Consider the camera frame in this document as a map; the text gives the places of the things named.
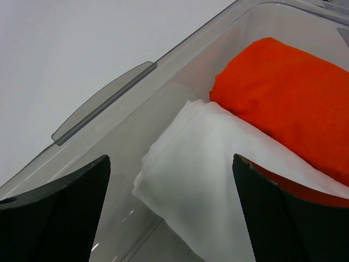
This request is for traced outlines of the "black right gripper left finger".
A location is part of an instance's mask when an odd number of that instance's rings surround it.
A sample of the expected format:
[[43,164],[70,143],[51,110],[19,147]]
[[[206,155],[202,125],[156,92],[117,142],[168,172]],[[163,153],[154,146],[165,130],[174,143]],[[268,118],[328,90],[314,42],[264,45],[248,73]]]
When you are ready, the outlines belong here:
[[1,200],[1,261],[89,261],[110,174],[103,155]]

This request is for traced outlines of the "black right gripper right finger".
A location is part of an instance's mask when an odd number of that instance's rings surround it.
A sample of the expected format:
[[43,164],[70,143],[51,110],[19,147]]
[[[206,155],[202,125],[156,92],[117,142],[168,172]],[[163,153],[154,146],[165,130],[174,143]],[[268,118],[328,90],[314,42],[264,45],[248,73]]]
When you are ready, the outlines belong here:
[[256,261],[348,261],[348,199],[239,154],[232,171]]

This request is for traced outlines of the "white t shirt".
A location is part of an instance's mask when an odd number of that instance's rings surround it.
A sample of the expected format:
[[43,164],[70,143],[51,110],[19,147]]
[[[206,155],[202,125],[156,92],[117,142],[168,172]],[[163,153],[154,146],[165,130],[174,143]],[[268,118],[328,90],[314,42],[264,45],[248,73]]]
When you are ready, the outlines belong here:
[[217,103],[188,101],[142,158],[133,195],[205,261],[254,261],[234,182],[238,153],[320,192],[348,188]]

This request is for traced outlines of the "clear grey plastic bin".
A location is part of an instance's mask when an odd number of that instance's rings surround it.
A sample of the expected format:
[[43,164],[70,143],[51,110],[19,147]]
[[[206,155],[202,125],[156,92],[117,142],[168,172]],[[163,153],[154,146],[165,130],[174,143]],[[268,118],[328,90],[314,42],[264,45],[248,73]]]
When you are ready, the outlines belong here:
[[265,37],[348,69],[347,1],[236,1],[156,62],[92,96],[53,144],[1,187],[1,204],[106,155],[111,175],[90,261],[199,261],[132,191],[141,159],[188,100],[207,101],[215,76]]

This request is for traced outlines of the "rolled orange t shirt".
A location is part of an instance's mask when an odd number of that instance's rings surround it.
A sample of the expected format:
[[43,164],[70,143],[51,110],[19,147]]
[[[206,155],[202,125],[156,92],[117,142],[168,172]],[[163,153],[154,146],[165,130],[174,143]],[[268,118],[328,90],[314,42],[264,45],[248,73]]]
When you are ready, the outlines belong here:
[[348,185],[348,72],[268,37],[216,76],[211,101]]

